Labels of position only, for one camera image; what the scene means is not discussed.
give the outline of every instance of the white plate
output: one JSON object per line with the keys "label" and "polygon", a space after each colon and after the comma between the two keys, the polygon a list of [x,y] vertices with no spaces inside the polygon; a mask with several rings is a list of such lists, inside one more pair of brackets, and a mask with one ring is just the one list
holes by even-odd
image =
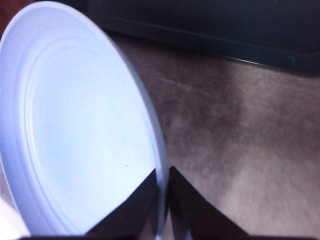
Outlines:
{"label": "white plate", "polygon": [[[84,234],[154,168],[164,193],[155,111],[94,23],[60,3],[33,3],[11,20],[0,47],[1,157],[31,234]],[[159,205],[161,225],[163,194]]]}

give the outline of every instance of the white object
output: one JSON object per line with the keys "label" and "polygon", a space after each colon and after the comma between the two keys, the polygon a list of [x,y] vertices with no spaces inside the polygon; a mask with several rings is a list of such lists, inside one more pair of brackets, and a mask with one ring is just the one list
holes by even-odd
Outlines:
{"label": "white object", "polygon": [[0,198],[0,240],[16,240],[29,235],[19,214]]}
{"label": "white object", "polygon": [[1,157],[30,233],[86,233],[154,168],[161,229],[162,133],[112,40],[80,12],[46,1],[11,20],[0,49]]}

